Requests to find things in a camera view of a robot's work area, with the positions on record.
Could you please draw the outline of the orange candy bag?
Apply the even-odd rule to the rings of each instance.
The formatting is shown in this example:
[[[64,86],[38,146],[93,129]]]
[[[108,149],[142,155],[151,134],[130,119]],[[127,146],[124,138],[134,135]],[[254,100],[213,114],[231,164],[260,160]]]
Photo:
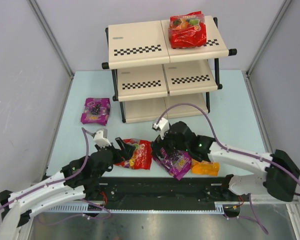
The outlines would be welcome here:
[[[217,177],[219,170],[220,164],[218,162],[191,160],[191,172],[193,174]]]

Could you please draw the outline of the red fruit candy bag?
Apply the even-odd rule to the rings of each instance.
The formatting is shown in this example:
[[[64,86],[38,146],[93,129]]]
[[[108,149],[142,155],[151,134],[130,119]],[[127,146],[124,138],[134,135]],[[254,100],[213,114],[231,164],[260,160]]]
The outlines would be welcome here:
[[[201,11],[170,17],[168,40],[173,49],[202,47],[207,43],[205,16]]]
[[[125,143],[135,147],[132,158],[116,163],[116,166],[132,170],[150,170],[152,164],[151,142],[142,139],[128,138],[123,140]]]

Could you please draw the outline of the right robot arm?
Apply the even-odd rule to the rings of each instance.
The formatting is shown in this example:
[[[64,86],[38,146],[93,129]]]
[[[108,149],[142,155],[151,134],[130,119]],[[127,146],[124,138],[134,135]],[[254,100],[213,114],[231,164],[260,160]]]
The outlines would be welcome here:
[[[300,169],[283,150],[253,153],[231,148],[216,138],[195,134],[183,121],[170,124],[165,118],[155,120],[152,129],[159,133],[151,143],[153,156],[159,160],[181,153],[198,162],[217,162],[248,171],[249,175],[229,174],[222,182],[237,196],[269,194],[291,202],[296,195]]]

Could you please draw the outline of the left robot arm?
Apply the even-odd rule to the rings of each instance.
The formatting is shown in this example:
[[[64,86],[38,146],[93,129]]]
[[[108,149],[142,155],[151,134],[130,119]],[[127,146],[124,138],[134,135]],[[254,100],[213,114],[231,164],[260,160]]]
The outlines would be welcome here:
[[[71,201],[94,200],[102,191],[100,178],[115,164],[129,160],[135,147],[117,137],[119,148],[112,143],[96,144],[96,152],[71,161],[56,174],[31,187],[12,192],[0,192],[2,224],[0,240],[12,240],[19,227],[54,206]]]

